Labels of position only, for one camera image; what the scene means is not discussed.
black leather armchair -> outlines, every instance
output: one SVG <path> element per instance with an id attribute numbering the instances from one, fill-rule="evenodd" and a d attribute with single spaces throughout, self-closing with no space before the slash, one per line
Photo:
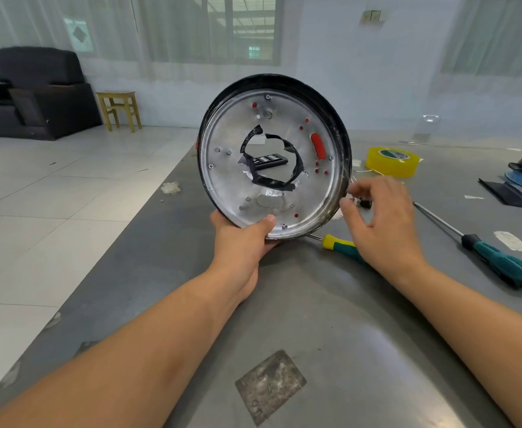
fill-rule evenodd
<path id="1" fill-rule="evenodd" d="M 0 49 L 0 136 L 56 140 L 100 124 L 77 54 Z"/>

central hole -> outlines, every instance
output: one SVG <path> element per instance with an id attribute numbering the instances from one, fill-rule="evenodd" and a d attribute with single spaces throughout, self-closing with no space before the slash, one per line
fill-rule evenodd
<path id="1" fill-rule="evenodd" d="M 289 180 L 293 174 L 294 165 L 296 164 L 296 156 L 294 153 L 286 152 L 284 147 L 285 145 L 281 140 L 276 138 L 265 138 L 265 135 L 256 135 L 251 138 L 251 141 L 245 147 L 245 152 L 254 158 L 280 155 L 288 159 L 288 162 L 285 165 L 258 170 L 258 173 L 261 176 L 285 182 Z"/>

torn black tape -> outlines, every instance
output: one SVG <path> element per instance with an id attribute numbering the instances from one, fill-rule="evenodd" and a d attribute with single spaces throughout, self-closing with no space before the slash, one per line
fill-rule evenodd
<path id="1" fill-rule="evenodd" d="M 281 138 L 279 135 L 273 135 L 271 133 L 265 134 L 267 139 L 274 138 L 281 140 L 285 146 L 285 151 L 294 153 L 296 156 L 296 164 L 294 165 L 293 174 L 287 181 L 281 181 L 260 175 L 255 168 L 255 163 L 253 162 L 254 157 L 245 152 L 245 148 L 247 147 L 247 144 L 251 138 L 255 135 L 261 135 L 262 133 L 263 128 L 261 128 L 261 125 L 258 124 L 249 132 L 249 134 L 247 134 L 243 144 L 241 144 L 241 149 L 239 150 L 239 152 L 243 154 L 241 159 L 239 159 L 239 163 L 245 164 L 249 167 L 249 171 L 251 172 L 252 177 L 251 180 L 254 184 L 263 186 L 264 188 L 275 189 L 277 191 L 293 191 L 296 187 L 293 181 L 297 179 L 297 177 L 299 177 L 300 174 L 304 171 L 304 164 L 302 163 L 302 158 L 300 157 L 299 152 L 294 148 L 294 145 L 290 141 Z"/>

metal disc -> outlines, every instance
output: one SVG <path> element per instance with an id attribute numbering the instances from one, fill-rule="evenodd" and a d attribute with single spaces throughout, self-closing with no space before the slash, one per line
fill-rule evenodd
<path id="1" fill-rule="evenodd" d="M 240 150 L 257 125 L 263 135 L 254 136 L 245 152 L 256 158 L 275 153 L 288 158 L 286 165 L 259 170 L 259 175 L 287 181 L 297 163 L 283 142 L 265 134 L 286 139 L 302 158 L 304 171 L 292 181 L 292 190 L 253 183 Z M 321 159 L 313 133 L 324 146 Z M 200 176 L 212 202 L 242 228 L 275 215 L 270 239 L 305 236 L 328 222 L 350 180 L 350 141 L 338 114 L 314 89 L 283 75 L 254 75 L 226 88 L 206 112 L 198 143 Z"/>

wooden stool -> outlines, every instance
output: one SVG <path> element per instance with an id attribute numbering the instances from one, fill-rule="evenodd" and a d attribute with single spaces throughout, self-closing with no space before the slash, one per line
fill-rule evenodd
<path id="1" fill-rule="evenodd" d="M 106 127 L 109 130 L 113 130 L 112 125 L 110 124 L 110 118 L 108 117 L 109 114 L 112 114 L 114 116 L 116 127 L 120 127 L 120 122 L 118 121 L 118 112 L 116 111 L 117 109 L 124 109 L 126 111 L 126 116 L 128 117 L 128 124 L 130 125 L 130 132 L 134 132 L 132 114 L 134 114 L 136 117 L 136 121 L 138 122 L 138 129 L 142 129 L 142 123 L 140 122 L 140 114 L 138 113 L 138 105 L 136 104 L 136 97 L 134 96 L 133 91 L 103 91 L 97 92 L 97 96 L 100 102 L 102 114 L 105 117 Z M 105 97 L 110 102 L 109 107 L 106 106 Z M 115 103 L 115 99 L 122 99 L 122 103 Z"/>

